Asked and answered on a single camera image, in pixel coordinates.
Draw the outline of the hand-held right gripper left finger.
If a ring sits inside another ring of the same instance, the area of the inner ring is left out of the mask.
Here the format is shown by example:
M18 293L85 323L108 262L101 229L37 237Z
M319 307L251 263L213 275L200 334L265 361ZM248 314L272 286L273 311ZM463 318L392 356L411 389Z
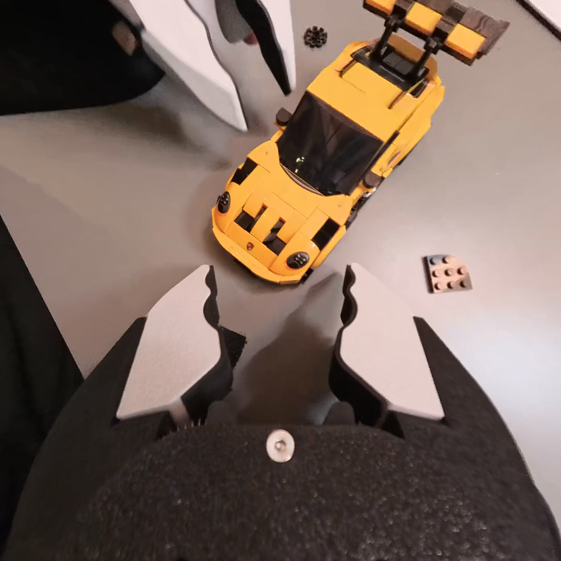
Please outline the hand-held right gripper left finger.
M145 316L116 410L119 421L167 413L177 428L207 423L233 387L247 344L221 324L214 266L201 265L165 293Z

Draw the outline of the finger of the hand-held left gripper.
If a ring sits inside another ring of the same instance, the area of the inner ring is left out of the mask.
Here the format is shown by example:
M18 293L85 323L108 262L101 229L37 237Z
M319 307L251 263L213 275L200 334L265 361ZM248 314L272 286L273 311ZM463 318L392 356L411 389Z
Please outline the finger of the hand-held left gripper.
M296 59L290 1L236 1L254 33L263 59L285 96L296 87Z
M246 132L237 87L212 47L207 25L187 1L111 1L134 24L157 63L216 117Z

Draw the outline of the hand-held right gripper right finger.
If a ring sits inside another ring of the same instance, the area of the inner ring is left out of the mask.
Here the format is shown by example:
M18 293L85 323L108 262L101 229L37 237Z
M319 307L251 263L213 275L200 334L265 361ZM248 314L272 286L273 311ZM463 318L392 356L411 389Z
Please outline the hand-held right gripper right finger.
M337 401L329 424L391 426L397 414L442 422L444 409L410 309L358 263L347 265L342 293L342 326L329 367Z

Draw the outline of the yellow lego car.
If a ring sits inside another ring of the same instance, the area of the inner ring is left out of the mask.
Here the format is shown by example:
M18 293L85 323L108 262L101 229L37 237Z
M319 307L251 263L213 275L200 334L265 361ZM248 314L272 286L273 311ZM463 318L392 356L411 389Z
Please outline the yellow lego car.
M510 22L456 1L364 1L381 38L355 41L309 84L278 131L236 168L212 208L213 233L253 275L299 284L431 127L444 51L471 66Z

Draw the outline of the dark studded lego plate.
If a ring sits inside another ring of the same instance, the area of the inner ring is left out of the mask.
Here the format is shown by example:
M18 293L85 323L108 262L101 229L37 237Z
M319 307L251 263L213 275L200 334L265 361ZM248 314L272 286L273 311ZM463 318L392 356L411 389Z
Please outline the dark studded lego plate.
M423 257L427 289L432 294L465 292L473 289L467 265L449 254Z

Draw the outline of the person's left hand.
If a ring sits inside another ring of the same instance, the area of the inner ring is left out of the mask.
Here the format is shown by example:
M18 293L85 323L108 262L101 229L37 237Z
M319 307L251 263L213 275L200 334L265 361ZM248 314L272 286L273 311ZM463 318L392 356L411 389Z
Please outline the person's left hand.
M112 27L112 37L123 52L130 57L135 54L140 45L140 41L135 34L134 29L124 21L118 21Z

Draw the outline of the white desk stand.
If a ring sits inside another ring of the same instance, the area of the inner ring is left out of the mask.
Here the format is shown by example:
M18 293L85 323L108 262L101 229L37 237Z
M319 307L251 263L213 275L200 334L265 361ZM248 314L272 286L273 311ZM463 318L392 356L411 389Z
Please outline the white desk stand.
M539 15L548 19L551 23L560 27L560 1L520 1L529 9L536 11Z

